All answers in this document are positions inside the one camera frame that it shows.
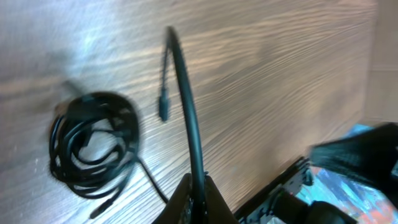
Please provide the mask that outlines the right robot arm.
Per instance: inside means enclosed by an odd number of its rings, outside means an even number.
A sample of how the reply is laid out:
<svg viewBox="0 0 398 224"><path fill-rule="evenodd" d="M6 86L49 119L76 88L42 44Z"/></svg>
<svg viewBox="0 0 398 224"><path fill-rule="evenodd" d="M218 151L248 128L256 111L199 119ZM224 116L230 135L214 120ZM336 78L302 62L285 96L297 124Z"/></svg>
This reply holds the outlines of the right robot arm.
<svg viewBox="0 0 398 224"><path fill-rule="evenodd" d="M397 206L397 124L312 146L312 164L381 191Z"/></svg>

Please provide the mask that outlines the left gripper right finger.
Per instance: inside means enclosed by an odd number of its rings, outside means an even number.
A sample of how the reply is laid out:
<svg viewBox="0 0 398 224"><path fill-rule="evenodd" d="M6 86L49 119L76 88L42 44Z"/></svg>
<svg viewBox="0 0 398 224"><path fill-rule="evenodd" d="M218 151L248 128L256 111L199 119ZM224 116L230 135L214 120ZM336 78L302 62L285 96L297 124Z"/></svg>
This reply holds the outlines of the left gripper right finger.
<svg viewBox="0 0 398 224"><path fill-rule="evenodd" d="M208 224L238 224L213 179L205 176L205 203Z"/></svg>

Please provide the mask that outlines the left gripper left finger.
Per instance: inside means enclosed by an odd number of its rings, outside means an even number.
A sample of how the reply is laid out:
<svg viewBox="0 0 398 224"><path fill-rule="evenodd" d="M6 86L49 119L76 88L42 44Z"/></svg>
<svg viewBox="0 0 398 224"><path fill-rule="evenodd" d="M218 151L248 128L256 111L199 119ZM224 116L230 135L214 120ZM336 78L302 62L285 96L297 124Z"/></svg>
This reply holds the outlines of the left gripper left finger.
<svg viewBox="0 0 398 224"><path fill-rule="evenodd" d="M189 203L192 175L187 173L177 185L165 208L152 224L177 224L182 222L185 206Z"/></svg>

